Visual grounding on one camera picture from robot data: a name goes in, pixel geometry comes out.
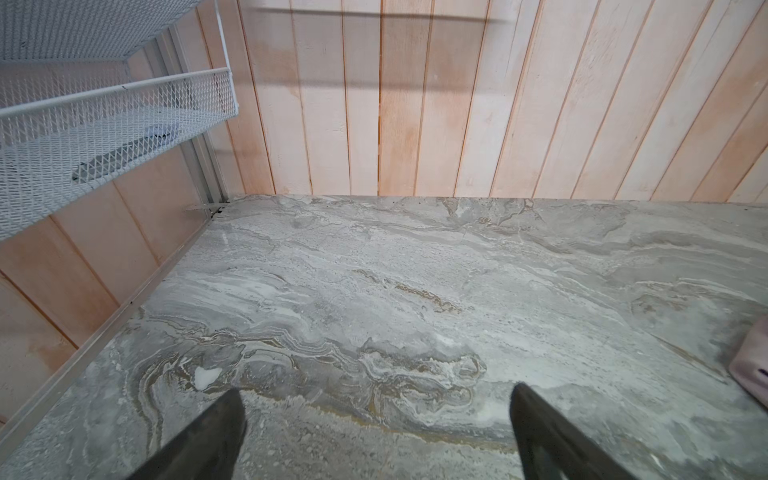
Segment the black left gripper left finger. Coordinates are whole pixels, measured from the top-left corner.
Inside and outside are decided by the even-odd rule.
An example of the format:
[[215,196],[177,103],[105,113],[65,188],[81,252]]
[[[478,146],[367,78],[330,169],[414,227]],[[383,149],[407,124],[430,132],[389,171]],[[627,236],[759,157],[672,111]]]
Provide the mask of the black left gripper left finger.
[[247,431],[240,392],[230,389],[130,477],[230,479]]

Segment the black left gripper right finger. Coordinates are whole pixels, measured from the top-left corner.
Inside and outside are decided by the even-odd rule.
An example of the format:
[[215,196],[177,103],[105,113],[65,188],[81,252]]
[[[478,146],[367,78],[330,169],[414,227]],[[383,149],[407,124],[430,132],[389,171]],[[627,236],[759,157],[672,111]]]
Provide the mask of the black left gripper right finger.
[[514,386],[509,415],[526,479],[634,477],[524,382]]

